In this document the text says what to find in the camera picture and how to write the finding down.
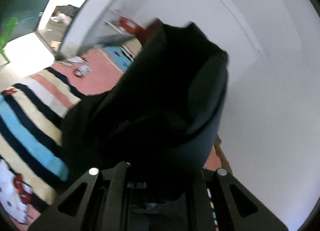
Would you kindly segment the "red box on shelf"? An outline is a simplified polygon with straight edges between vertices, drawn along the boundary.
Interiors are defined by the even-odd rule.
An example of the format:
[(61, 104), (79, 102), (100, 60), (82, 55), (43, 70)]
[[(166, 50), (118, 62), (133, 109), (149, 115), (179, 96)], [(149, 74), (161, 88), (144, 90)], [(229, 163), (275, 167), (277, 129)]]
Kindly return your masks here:
[(130, 34), (136, 34), (142, 28), (140, 25), (138, 25), (134, 21), (125, 17), (120, 18), (119, 25), (124, 31)]

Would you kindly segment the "green plastic chair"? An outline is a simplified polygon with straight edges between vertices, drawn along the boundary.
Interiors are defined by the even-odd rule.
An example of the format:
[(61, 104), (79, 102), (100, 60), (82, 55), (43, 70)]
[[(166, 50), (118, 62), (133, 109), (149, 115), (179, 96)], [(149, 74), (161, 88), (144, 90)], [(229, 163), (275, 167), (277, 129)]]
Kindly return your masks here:
[(7, 58), (4, 48), (7, 45), (7, 43), (10, 40), (10, 37), (14, 31), (14, 28), (16, 27), (16, 25), (18, 24), (18, 19), (16, 17), (12, 17), (8, 23), (7, 26), (5, 28), (5, 31), (3, 33), (3, 35), (1, 35), (1, 47), (0, 47), (0, 51), (1, 51), (1, 55), (3, 56), (4, 60), (6, 61), (6, 64), (10, 63), (10, 60)]

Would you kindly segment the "dark red headboard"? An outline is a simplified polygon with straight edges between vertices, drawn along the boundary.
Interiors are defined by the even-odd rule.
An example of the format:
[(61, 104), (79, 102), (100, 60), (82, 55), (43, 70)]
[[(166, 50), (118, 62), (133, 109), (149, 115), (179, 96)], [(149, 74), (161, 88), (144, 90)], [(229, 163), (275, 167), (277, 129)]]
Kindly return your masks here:
[(136, 32), (136, 39), (139, 40), (140, 44), (144, 46), (162, 26), (163, 22), (156, 18), (146, 28), (140, 27)]

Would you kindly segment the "large black garment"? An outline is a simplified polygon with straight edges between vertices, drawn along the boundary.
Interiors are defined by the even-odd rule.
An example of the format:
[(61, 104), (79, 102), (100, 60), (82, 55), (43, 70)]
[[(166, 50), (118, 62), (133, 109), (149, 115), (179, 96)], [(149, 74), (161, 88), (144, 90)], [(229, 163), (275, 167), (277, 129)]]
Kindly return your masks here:
[(91, 167), (125, 161), (147, 202), (177, 200), (203, 167), (217, 135), (228, 55), (194, 23), (162, 25), (110, 90), (84, 97), (62, 122), (62, 150), (75, 182)]

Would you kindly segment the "striped cartoon bed blanket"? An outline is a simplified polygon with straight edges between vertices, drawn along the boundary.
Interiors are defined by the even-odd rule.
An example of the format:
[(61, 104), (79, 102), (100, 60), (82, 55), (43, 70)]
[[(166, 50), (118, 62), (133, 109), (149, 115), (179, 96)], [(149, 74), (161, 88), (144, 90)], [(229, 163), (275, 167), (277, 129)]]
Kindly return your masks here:
[(67, 168), (59, 158), (61, 121), (82, 97), (111, 89), (142, 46), (91, 49), (54, 63), (1, 93), (1, 205), (27, 230), (50, 204)]

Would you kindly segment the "grey bedside shelf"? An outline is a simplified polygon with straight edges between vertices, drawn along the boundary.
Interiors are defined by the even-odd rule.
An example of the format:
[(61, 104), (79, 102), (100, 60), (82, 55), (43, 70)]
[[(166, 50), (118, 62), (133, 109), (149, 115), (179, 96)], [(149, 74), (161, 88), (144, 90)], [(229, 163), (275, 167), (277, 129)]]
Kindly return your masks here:
[(118, 46), (133, 38), (135, 35), (125, 32), (114, 23), (103, 21), (90, 29), (76, 53), (86, 53), (100, 46)]

